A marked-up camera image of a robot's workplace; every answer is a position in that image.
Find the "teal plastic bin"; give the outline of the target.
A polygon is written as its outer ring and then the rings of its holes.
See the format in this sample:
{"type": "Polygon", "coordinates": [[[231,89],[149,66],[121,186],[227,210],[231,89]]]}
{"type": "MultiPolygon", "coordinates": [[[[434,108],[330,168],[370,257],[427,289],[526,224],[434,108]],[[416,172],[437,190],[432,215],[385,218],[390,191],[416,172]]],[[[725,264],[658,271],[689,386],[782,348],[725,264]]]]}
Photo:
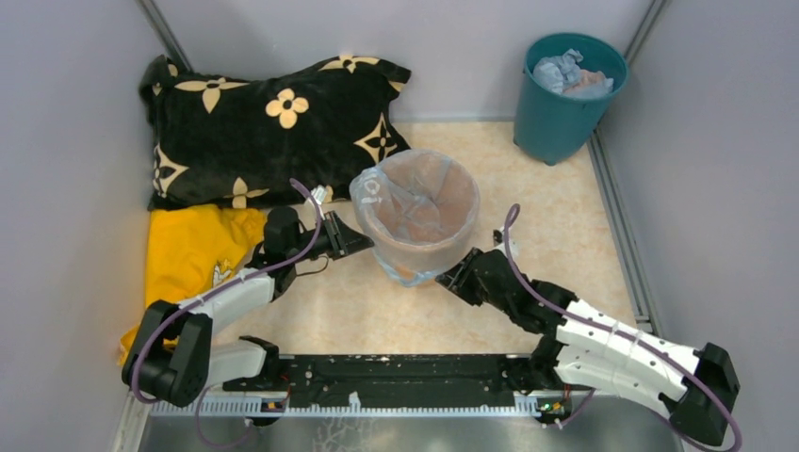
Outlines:
{"type": "Polygon", "coordinates": [[[629,67],[615,47],[580,33],[556,33],[534,42],[525,54],[524,82],[514,116],[513,141],[532,158],[554,166],[571,157],[586,142],[615,97],[628,81],[629,67]],[[577,100],[554,94],[533,79],[535,64],[574,49],[583,55],[582,69],[602,71],[614,79],[610,95],[577,100]]]}

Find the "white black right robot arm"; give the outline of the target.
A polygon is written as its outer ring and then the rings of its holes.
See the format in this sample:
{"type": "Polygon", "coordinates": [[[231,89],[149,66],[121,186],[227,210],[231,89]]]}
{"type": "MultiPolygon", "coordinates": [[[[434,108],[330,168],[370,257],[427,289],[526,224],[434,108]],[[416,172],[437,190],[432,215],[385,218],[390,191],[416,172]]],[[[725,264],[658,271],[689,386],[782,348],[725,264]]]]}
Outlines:
{"type": "Polygon", "coordinates": [[[741,389],[726,349],[696,349],[606,315],[574,292],[513,268],[503,251],[473,249],[436,282],[462,301],[489,304],[541,339],[536,384],[590,387],[637,403],[688,440],[719,447],[741,389]]]}

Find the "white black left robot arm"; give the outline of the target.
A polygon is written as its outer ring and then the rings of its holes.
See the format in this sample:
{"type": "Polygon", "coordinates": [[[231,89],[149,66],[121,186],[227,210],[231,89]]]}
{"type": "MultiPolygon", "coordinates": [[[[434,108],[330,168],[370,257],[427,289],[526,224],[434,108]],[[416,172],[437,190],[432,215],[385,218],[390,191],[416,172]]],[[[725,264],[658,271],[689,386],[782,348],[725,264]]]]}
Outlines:
{"type": "Polygon", "coordinates": [[[144,312],[122,367],[122,382],[144,403],[186,407],[204,390],[283,391],[288,364],[279,348],[254,336],[214,345],[213,338],[235,321],[284,295],[305,260],[330,261],[372,248],[367,235],[329,211],[306,228],[292,207],[267,215],[263,240],[235,276],[179,303],[158,300],[144,312]]]}

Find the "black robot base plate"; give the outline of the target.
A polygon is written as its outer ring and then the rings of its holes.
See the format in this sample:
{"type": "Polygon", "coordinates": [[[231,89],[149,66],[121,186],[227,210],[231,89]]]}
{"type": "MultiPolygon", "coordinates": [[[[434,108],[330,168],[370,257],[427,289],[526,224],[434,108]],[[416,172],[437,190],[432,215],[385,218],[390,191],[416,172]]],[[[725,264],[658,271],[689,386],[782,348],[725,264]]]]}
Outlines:
{"type": "Polygon", "coordinates": [[[566,383],[531,355],[294,355],[268,359],[261,373],[223,384],[228,392],[286,392],[292,408],[343,408],[357,395],[367,409],[510,407],[517,395],[566,383]]]}

